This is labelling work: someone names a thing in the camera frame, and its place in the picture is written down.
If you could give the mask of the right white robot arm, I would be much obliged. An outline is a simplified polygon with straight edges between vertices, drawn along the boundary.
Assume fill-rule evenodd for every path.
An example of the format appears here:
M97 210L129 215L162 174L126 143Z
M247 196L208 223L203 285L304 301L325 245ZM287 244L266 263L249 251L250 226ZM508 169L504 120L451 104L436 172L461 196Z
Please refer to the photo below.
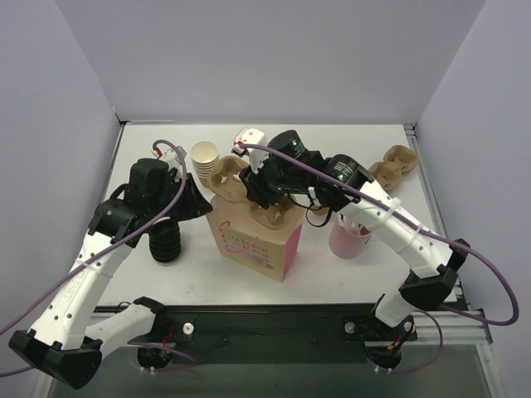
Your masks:
M248 200L267 209L289 194L305 195L311 204L365 227L407 263L407 277L368 317L373 336L388 337L412 312L435 310L451 293L466 253L429 237L429 230L353 158L309 151L294 130L268 140L258 129L243 129L232 151L249 158L239 174Z

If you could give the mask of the single pulp cup carrier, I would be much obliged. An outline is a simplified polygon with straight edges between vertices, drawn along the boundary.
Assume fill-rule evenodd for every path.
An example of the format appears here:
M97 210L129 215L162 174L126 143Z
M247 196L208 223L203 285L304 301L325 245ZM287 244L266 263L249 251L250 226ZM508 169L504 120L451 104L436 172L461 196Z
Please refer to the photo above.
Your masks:
M239 178L239 173L248 166L247 162L238 157L225 156L209 172L207 184L221 199L243 205L248 215L265 228L277 231L300 222L303 212L286 195L268 208L247 198L247 189Z

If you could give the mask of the cakes paper gift bag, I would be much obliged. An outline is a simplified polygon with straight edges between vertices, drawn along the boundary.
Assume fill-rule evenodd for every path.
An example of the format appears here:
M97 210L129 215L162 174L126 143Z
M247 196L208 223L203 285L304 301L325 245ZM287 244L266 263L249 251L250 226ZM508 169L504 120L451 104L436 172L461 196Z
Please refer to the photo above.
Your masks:
M274 216L245 202L211 199L207 221L221 255L240 265L283 281L293 264L304 212L287 202Z

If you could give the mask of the single brown paper cup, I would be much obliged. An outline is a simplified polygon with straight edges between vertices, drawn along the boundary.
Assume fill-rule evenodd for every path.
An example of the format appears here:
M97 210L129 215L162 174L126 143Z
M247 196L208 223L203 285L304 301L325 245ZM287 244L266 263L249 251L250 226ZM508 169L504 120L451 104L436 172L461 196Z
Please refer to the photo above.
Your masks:
M323 207L323 208L319 208L319 209L313 209L312 212L316 215L316 216L326 216L329 212L329 208L328 207Z

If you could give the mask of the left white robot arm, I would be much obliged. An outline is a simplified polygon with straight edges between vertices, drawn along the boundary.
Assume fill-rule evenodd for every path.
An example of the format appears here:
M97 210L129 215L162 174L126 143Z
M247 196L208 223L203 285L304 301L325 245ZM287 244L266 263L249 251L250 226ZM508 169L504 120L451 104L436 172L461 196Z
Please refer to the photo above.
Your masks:
M165 307L151 298L138 298L96 325L90 319L142 235L149 237L154 260L172 262L182 250L180 222L211 211L178 156L138 160L129 180L96 207L76 262L54 289L54 299L26 331L14 332L9 347L33 368L80 389L114 350L143 335L151 341L165 337Z

